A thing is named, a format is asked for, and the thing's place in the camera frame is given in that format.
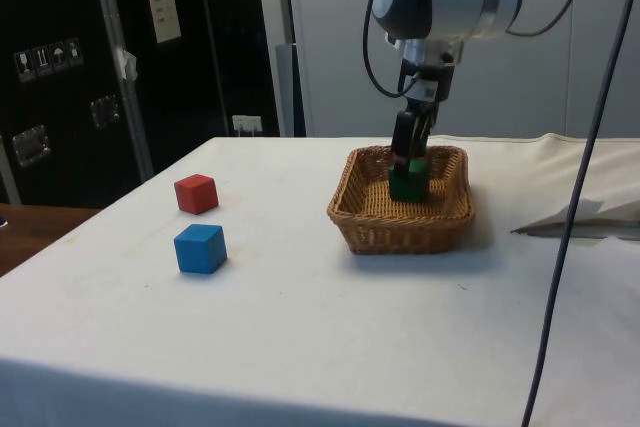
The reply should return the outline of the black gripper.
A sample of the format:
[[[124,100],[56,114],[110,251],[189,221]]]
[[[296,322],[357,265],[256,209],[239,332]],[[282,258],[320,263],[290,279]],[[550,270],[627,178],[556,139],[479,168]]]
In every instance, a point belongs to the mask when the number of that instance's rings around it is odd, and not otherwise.
[[[415,114],[401,111],[396,116],[391,143],[396,176],[408,177],[412,149],[414,158],[425,157],[427,141],[437,122],[439,103],[449,97],[454,71],[454,66],[416,66],[402,61],[398,89],[404,91],[418,75],[416,83],[404,96],[419,103],[413,108]]]

